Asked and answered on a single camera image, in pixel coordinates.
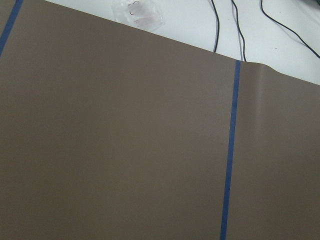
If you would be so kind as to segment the clear plastic bag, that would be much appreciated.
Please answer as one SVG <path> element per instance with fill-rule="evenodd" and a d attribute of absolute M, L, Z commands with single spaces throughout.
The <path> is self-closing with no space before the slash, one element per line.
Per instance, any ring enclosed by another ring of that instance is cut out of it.
<path fill-rule="evenodd" d="M 114 0 L 111 9 L 116 22 L 144 31 L 154 31 L 165 24 L 161 8 L 153 0 Z"/>

